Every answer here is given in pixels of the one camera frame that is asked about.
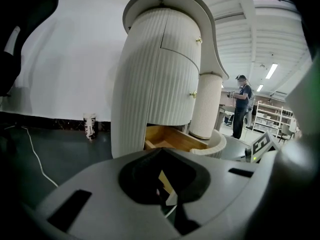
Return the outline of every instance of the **white backdrop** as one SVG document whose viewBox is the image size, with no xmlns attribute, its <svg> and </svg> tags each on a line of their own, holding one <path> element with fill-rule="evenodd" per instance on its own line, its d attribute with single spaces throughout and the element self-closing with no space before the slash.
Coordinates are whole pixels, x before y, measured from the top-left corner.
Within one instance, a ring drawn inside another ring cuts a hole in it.
<svg viewBox="0 0 320 240">
<path fill-rule="evenodd" d="M 114 80 L 127 38 L 129 0 L 59 0 L 22 48 L 22 69 L 0 110 L 82 120 L 111 120 Z"/>
</svg>

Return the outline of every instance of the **man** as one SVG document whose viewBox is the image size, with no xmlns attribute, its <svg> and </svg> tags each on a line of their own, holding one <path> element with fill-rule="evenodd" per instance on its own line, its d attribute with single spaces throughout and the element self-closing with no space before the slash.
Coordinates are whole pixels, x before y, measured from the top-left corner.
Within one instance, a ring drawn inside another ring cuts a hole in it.
<svg viewBox="0 0 320 240">
<path fill-rule="evenodd" d="M 240 139 L 242 128 L 244 124 L 244 117 L 247 112 L 249 99 L 252 95 L 251 87 L 247 83 L 247 79 L 244 75 L 237 76 L 238 86 L 241 88 L 239 93 L 235 93 L 233 96 L 236 98 L 234 118 L 233 118 L 233 137 Z"/>
</svg>

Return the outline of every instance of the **shelving unit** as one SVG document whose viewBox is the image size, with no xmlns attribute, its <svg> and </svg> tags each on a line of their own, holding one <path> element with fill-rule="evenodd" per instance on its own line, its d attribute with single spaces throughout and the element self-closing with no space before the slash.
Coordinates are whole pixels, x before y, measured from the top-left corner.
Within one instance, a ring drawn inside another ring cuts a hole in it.
<svg viewBox="0 0 320 240">
<path fill-rule="evenodd" d="M 277 138 L 279 132 L 281 131 L 280 126 L 290 126 L 288 120 L 292 118 L 291 115 L 287 116 L 283 115 L 283 113 L 288 113 L 292 115 L 292 111 L 284 109 L 283 107 L 276 107 L 268 104 L 263 104 L 258 101 L 256 108 L 256 116 L 254 119 L 252 130 L 263 133 L 269 130 L 269 132 Z"/>
</svg>

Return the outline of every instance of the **ceiling light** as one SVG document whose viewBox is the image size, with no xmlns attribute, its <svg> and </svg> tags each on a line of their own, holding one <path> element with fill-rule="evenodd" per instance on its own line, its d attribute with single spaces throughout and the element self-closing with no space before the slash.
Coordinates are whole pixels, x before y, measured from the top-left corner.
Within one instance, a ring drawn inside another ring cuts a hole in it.
<svg viewBox="0 0 320 240">
<path fill-rule="evenodd" d="M 260 86 L 259 86 L 258 90 L 256 90 L 256 91 L 257 91 L 257 92 L 260 92 L 260 91 L 261 91 L 261 89 L 262 89 L 262 87 L 264 87 L 264 85 L 263 85 L 263 84 L 260 84 Z"/>
<path fill-rule="evenodd" d="M 272 76 L 272 74 L 275 72 L 276 68 L 278 67 L 278 64 L 272 64 L 269 73 L 266 75 L 265 79 L 270 79 L 270 77 Z"/>
</svg>

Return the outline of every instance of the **gold knob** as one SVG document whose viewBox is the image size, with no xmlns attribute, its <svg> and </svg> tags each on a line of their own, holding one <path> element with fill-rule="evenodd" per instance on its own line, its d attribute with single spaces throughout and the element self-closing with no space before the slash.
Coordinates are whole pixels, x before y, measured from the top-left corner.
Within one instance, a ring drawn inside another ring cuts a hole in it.
<svg viewBox="0 0 320 240">
<path fill-rule="evenodd" d="M 190 96 L 193 96 L 195 99 L 197 97 L 197 91 L 195 90 L 194 92 L 190 92 Z"/>
<path fill-rule="evenodd" d="M 200 43 L 202 44 L 202 38 L 201 38 L 201 36 L 199 36 L 199 38 L 196 39 L 195 41 L 196 41 L 196 42 L 200 42 Z"/>
</svg>

